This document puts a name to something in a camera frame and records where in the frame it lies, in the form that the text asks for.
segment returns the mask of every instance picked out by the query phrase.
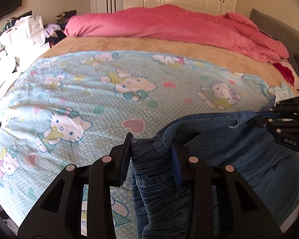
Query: screw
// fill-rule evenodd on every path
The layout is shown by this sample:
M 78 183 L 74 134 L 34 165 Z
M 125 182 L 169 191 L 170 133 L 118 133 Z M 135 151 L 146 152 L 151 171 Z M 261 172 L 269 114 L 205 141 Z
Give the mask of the screw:
M 110 156 L 104 156 L 102 158 L 102 162 L 104 162 L 104 163 L 109 163 L 110 161 L 112 161 L 112 157 L 110 157 Z
M 225 169 L 228 172 L 233 172 L 235 170 L 235 168 L 232 165 L 226 165 Z
M 74 164 L 69 164 L 66 166 L 65 168 L 68 172 L 73 171 L 75 169 L 75 165 Z
M 188 159 L 191 163 L 195 164 L 198 162 L 198 158 L 195 157 L 195 156 L 191 156 L 189 159 Z

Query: pink blanket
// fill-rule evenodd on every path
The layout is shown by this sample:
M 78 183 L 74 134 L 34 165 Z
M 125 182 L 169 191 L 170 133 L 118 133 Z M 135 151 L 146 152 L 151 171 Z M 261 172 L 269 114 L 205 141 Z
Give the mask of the pink blanket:
M 260 62 L 278 63 L 289 57 L 281 42 L 259 32 L 251 20 L 238 13 L 213 16 L 174 5 L 74 16 L 65 34 L 195 42 L 230 49 Z

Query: tan bed sheet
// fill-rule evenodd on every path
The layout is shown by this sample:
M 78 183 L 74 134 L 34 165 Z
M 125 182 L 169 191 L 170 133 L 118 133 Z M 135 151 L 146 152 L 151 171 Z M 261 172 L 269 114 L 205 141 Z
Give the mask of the tan bed sheet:
M 260 63 L 239 53 L 209 45 L 152 38 L 67 37 L 41 57 L 53 57 L 79 51 L 113 50 L 162 52 L 204 60 L 233 72 L 258 75 L 270 87 L 280 86 L 283 81 L 286 82 L 282 74 L 270 63 Z M 289 87 L 295 96 L 299 96 L 296 88 L 291 85 Z

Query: light blue blanket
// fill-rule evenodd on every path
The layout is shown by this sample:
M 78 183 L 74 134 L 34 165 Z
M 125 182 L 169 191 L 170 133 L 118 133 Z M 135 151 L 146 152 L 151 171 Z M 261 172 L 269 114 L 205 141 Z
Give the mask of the light blue blanket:
M 20 225 L 65 165 L 92 164 L 127 132 L 150 138 L 188 114 L 257 112 L 273 98 L 258 76 L 174 55 L 80 52 L 39 59 L 0 101 L 0 203 Z M 137 237 L 130 188 L 128 179 L 111 191 L 117 238 Z

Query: blue denim pants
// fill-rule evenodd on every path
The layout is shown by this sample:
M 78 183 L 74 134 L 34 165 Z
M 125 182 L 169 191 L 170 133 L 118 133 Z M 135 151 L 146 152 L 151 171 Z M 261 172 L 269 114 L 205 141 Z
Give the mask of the blue denim pants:
M 131 142 L 139 238 L 184 237 L 189 189 L 178 187 L 173 179 L 173 139 L 208 165 L 233 165 L 277 223 L 285 221 L 299 205 L 298 153 L 276 144 L 266 129 L 248 126 L 246 122 L 256 115 L 251 111 L 189 115 L 171 122 L 151 139 Z

